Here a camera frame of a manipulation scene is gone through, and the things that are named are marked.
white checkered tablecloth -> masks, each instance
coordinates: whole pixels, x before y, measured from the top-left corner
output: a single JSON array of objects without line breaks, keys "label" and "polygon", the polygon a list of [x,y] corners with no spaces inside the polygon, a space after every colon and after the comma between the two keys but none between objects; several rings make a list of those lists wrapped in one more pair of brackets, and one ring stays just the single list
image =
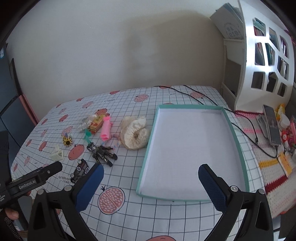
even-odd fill
[{"label": "white checkered tablecloth", "polygon": [[[173,86],[173,88],[196,95],[184,86]],[[218,105],[227,107],[226,102],[214,88],[205,86],[191,86],[191,88],[209,96]],[[207,98],[196,97],[199,97],[202,103],[212,105]],[[21,177],[44,164],[53,163],[54,161],[49,156],[54,147],[58,145],[64,151],[64,159],[61,160],[63,170],[49,178],[47,183],[40,188],[44,188],[47,192],[62,190],[65,185],[71,184],[69,174],[73,173],[77,167],[77,159],[71,161],[68,158],[74,145],[65,147],[62,143],[63,130],[68,128],[73,143],[84,146],[84,152],[77,158],[84,158],[91,168],[95,160],[86,149],[84,133],[77,131],[77,126],[83,118],[94,114],[99,109],[106,108],[114,123],[111,132],[115,134],[120,132],[119,126],[124,116],[146,116],[148,126],[152,126],[157,106],[166,103],[198,104],[191,97],[172,89],[152,87],[99,94],[53,107],[21,147],[11,168],[12,177],[14,179]],[[234,114],[228,112],[228,117],[231,122],[240,126]],[[259,188],[264,188],[261,172],[248,139],[236,127],[234,129],[243,150],[250,191],[254,192]],[[100,131],[91,136],[91,141],[96,145],[102,142],[99,136]],[[112,139],[107,144],[117,146],[118,140]],[[146,148],[132,151],[120,146],[115,149],[118,160],[111,160],[114,165],[109,167],[103,164],[105,175],[101,185],[87,209],[80,213],[90,230],[99,241],[157,241],[160,240],[158,236],[166,236],[165,240],[169,241],[204,240],[221,216],[221,212],[216,211],[211,202],[171,202],[142,198],[136,194],[135,189],[145,152]],[[125,202],[122,208],[112,215],[102,213],[98,207],[102,186],[106,188],[115,186],[124,191]],[[32,197],[36,196],[38,189],[32,191]],[[243,214],[241,211],[229,240],[234,239]],[[62,212],[59,217],[63,228],[72,235]]]}]

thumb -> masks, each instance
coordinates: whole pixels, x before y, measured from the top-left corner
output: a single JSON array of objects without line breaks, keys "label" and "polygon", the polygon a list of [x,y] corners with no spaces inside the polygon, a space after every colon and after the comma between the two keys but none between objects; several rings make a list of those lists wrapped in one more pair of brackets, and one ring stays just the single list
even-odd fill
[{"label": "thumb", "polygon": [[5,208],[5,213],[11,220],[17,220],[19,218],[18,212],[10,208]]}]

crocheted blanket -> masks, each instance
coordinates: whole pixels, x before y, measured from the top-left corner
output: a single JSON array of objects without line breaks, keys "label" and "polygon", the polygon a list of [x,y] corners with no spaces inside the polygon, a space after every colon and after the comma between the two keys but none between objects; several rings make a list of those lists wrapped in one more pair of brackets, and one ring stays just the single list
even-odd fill
[{"label": "crocheted blanket", "polygon": [[[252,121],[258,136],[258,145],[266,153],[270,154],[271,156],[275,156],[276,150],[269,144],[269,140],[264,137],[259,123],[257,122],[256,116],[258,113],[250,114],[241,111],[238,113],[243,114]],[[254,130],[250,122],[246,118],[239,115],[236,115],[236,118],[239,120],[244,132],[252,140],[255,140]],[[277,215],[286,212],[296,204],[296,165],[292,161],[291,154],[286,152],[286,160],[293,169],[289,177],[286,177],[283,168],[276,158],[270,158],[252,143],[251,146],[262,173],[271,216],[274,218]],[[283,152],[280,151],[278,153],[278,156],[279,155],[282,156]]]}]

beige scrunchie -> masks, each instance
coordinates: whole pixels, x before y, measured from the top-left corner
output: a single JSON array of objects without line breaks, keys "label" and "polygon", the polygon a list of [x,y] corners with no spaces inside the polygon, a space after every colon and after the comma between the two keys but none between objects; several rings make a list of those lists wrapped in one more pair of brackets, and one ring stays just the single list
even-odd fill
[{"label": "beige scrunchie", "polygon": [[138,150],[147,145],[150,131],[145,128],[145,117],[125,116],[120,126],[120,138],[125,148]]}]

red fruit print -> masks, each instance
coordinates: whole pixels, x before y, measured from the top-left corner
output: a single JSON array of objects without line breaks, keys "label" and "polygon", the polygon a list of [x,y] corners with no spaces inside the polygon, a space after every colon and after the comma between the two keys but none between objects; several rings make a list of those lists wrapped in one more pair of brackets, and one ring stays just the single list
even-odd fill
[{"label": "red fruit print", "polygon": [[112,91],[112,92],[110,92],[110,95],[114,95],[114,94],[116,94],[116,93],[118,93],[119,91]]},{"label": "red fruit print", "polygon": [[62,131],[61,136],[65,136],[66,133],[70,133],[73,130],[73,126],[68,126],[65,130]]},{"label": "red fruit print", "polygon": [[42,121],[41,125],[43,125],[45,122],[47,122],[48,119],[45,119],[44,121]]},{"label": "red fruit print", "polygon": [[168,87],[171,87],[171,85],[164,85],[164,87],[159,86],[159,88],[161,88],[161,89],[167,89]]},{"label": "red fruit print", "polygon": [[198,99],[198,98],[203,97],[202,94],[197,93],[197,92],[195,92],[195,91],[191,92],[191,93],[190,93],[190,96],[193,97],[193,98],[195,98],[195,99]]},{"label": "red fruit print", "polygon": [[42,133],[41,133],[41,137],[44,137],[44,135],[47,133],[48,129],[45,129]]},{"label": "red fruit print", "polygon": [[142,101],[144,101],[144,100],[147,100],[148,97],[149,97],[149,96],[146,95],[146,94],[138,95],[138,96],[134,99],[134,101],[135,101],[135,102],[142,102]]},{"label": "red fruit print", "polygon": [[148,239],[146,241],[176,241],[176,240],[170,236],[157,236],[157,237],[153,237],[151,239]]},{"label": "red fruit print", "polygon": [[100,109],[100,110],[97,110],[96,111],[96,115],[101,115],[101,114],[105,114],[105,113],[107,113],[107,109],[105,108],[105,109]]},{"label": "red fruit print", "polygon": [[15,166],[13,167],[13,172],[15,172],[16,169],[17,169],[17,163],[16,163]]},{"label": "red fruit print", "polygon": [[59,111],[59,114],[62,114],[67,108],[63,108]]},{"label": "red fruit print", "polygon": [[27,156],[27,158],[24,161],[24,166],[26,166],[29,163],[30,159],[31,159],[31,157]]},{"label": "red fruit print", "polygon": [[81,156],[83,152],[84,145],[77,145],[69,152],[68,158],[69,160],[73,161],[77,159],[79,156]]},{"label": "red fruit print", "polygon": [[103,192],[98,198],[98,207],[102,213],[111,215],[116,213],[125,201],[125,194],[121,188],[110,187],[105,189],[101,188]]},{"label": "red fruit print", "polygon": [[64,121],[67,117],[68,117],[68,115],[64,115],[63,117],[60,118],[59,122]]},{"label": "red fruit print", "polygon": [[31,142],[32,142],[32,140],[29,140],[29,141],[27,142],[26,146],[30,145]]},{"label": "red fruit print", "polygon": [[94,102],[93,101],[90,101],[90,102],[87,102],[86,104],[84,104],[82,106],[83,109],[86,109],[87,107],[90,107]]},{"label": "red fruit print", "polygon": [[39,147],[39,151],[42,151],[46,147],[47,141],[42,142],[42,144]]}]

